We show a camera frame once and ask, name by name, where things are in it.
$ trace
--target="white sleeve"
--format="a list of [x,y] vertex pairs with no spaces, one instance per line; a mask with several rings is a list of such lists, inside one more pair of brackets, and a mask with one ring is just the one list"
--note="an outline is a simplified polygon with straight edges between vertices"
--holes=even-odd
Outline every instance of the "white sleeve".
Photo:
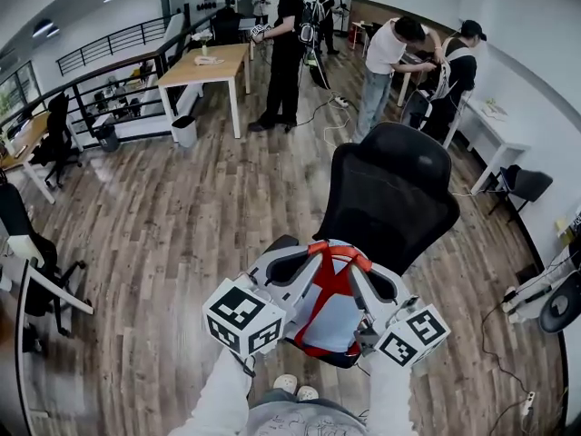
[[370,370],[369,417],[372,436],[418,436],[409,419],[411,370],[402,369],[388,357],[374,352],[367,359]]
[[235,436],[248,422],[251,377],[224,348],[202,389],[192,417],[169,436]]

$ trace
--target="man in black shirt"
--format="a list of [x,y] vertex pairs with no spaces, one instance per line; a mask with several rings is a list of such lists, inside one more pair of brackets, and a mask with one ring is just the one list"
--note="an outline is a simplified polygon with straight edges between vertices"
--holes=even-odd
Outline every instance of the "man in black shirt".
[[317,43],[317,49],[320,51],[320,43],[324,37],[325,44],[327,44],[327,53],[329,55],[337,55],[339,53],[338,50],[335,50],[333,46],[333,13],[336,13],[336,10],[333,8],[335,6],[334,0],[319,0],[319,9],[318,11],[322,13],[323,16],[322,21],[320,22],[319,26],[319,39]]
[[[271,129],[276,123],[289,127],[297,125],[299,66],[304,54],[304,45],[299,40],[303,8],[304,0],[280,0],[279,18],[274,28],[254,38],[256,44],[274,39],[274,46],[266,111],[258,121],[249,124],[251,132]],[[282,115],[279,115],[281,104]]]
[[[460,37],[455,37],[449,42],[444,55],[449,56],[459,48],[474,48],[482,40],[487,40],[487,36],[482,32],[482,26],[476,21],[466,20],[460,29]],[[432,113],[422,130],[439,141],[448,134],[448,125],[454,121],[462,94],[474,89],[476,58],[474,56],[459,57],[450,62],[450,69],[449,85],[454,85],[454,87],[444,98],[432,102]]]

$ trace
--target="man in white t-shirt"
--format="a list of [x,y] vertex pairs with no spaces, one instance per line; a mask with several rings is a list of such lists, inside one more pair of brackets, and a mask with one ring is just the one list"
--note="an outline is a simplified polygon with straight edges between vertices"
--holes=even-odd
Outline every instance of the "man in white t-shirt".
[[389,20],[373,36],[367,52],[359,120],[351,138],[353,143],[360,143],[371,128],[381,121],[389,100],[391,78],[395,71],[398,73],[417,73],[436,69],[432,63],[401,64],[399,62],[406,47],[423,44],[426,35],[434,42],[434,46],[436,46],[435,58],[440,63],[443,54],[438,33],[409,16]]

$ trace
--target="wooden floor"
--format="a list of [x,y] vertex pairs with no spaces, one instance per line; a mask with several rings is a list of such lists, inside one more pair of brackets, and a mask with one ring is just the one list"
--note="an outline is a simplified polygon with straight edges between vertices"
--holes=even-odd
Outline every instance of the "wooden floor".
[[[339,45],[341,54],[326,59],[330,81],[359,103],[360,52]],[[239,89],[242,124],[265,103],[269,71],[260,54],[252,76],[252,94]],[[243,130],[235,140],[227,85],[212,84],[205,93],[196,107],[194,150],[165,137],[124,144],[114,154],[87,151],[84,167],[67,172],[55,205],[33,184],[23,186],[34,227],[57,244],[61,265],[87,261],[82,297],[95,307],[94,317],[74,316],[73,339],[56,333],[52,317],[41,321],[50,355],[34,358],[27,371],[36,405],[51,415],[34,420],[39,436],[163,436],[183,423],[219,350],[202,330],[203,301],[276,237],[289,233],[307,242],[319,227],[334,150],[324,138],[345,142],[353,122],[340,126],[348,116],[325,106],[291,134]],[[299,123],[328,98],[305,70]],[[386,114],[397,118],[393,102]],[[466,194],[482,170],[462,145],[452,144],[450,153],[452,192]],[[457,224],[406,276],[411,291],[433,302],[452,329],[446,344],[414,370],[410,415],[424,436],[487,435],[497,416],[525,397],[481,352],[480,324],[531,254],[505,210],[486,217],[493,197],[458,200]],[[556,336],[535,323],[512,327],[495,312],[487,344],[537,392],[536,434],[549,434],[563,392]],[[369,407],[361,370],[334,369],[287,344],[259,357],[251,400],[282,372],[356,414]],[[521,434],[518,414],[509,411],[495,434]]]

